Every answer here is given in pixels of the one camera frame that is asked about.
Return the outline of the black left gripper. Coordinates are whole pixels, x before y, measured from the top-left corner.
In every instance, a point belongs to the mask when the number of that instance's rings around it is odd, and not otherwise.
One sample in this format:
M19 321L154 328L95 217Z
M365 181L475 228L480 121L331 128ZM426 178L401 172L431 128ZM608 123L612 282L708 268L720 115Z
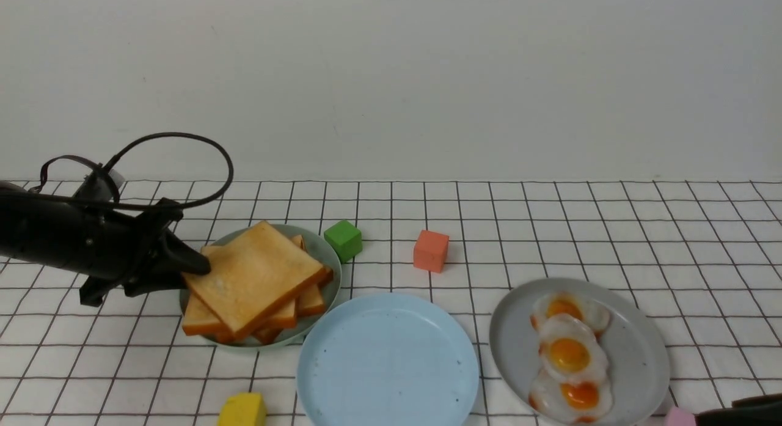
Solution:
M169 229L182 219L174 200L162 199L137 216L106 213L98 233L89 238L87 279L80 303L100 307L109 292L120 288L126 297L163 290L187 289L181 273L211 272L209 259Z

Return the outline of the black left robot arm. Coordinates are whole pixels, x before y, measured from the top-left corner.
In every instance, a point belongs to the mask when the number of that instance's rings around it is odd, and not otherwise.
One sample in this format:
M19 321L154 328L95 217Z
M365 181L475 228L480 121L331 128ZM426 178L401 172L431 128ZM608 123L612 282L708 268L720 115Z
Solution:
M66 202L48 202L2 183L1 251L11 259L86 276L80 302L98 308L117 287L126 297L182 290L184 275L203 276L211 265L170 230L183 217L162 199L139 215Z

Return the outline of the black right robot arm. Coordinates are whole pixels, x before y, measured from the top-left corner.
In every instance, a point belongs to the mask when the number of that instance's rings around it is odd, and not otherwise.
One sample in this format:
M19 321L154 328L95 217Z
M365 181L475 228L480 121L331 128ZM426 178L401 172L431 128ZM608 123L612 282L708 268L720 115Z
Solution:
M737 399L730 407L704 411L696 425L781 425L781 393Z

